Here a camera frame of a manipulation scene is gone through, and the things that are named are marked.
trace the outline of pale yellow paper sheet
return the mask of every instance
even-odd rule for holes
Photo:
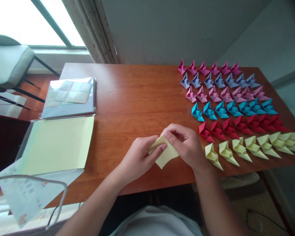
[[[17,173],[37,175],[84,168],[93,125],[94,116],[35,122]]]
[[[163,169],[163,167],[166,165],[167,162],[169,162],[171,159],[178,157],[179,153],[176,151],[176,149],[167,141],[167,139],[162,135],[159,137],[155,143],[152,144],[152,146],[149,148],[148,153],[150,154],[155,150],[157,146],[160,144],[167,144],[167,148],[163,151],[163,153],[160,155],[160,157],[155,161],[155,163]]]

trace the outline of hand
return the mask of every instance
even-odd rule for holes
[[[147,138],[136,138],[133,141],[127,154],[115,169],[124,185],[146,173],[167,148],[167,144],[161,144],[151,154],[148,154],[148,149],[157,139],[158,136],[155,135]]]
[[[202,167],[207,166],[208,161],[202,151],[199,138],[192,129],[170,124],[162,134],[194,171],[199,171]]]

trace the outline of gray chair cushion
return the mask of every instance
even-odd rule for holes
[[[0,46],[0,87],[13,89],[21,80],[34,58],[26,45]]]

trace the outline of window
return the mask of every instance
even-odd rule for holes
[[[0,0],[0,34],[32,48],[86,49],[61,0]]]

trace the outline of right hand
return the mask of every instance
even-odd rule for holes
[[[192,129],[170,124],[163,130],[162,134],[194,171],[200,171],[208,164],[199,138]]]

